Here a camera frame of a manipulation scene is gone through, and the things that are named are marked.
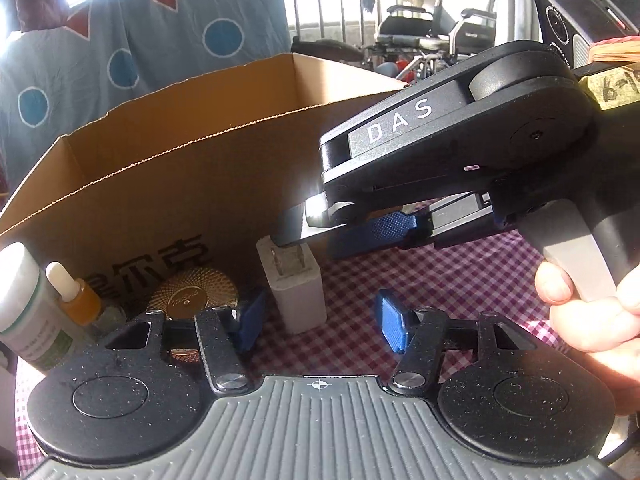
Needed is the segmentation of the person's right hand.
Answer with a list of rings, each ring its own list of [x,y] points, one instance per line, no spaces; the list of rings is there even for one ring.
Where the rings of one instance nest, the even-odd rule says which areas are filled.
[[[568,274],[544,261],[535,288],[550,306],[551,327],[574,350],[581,366],[610,388],[616,412],[639,411],[639,270],[630,271],[614,295],[587,302]]]

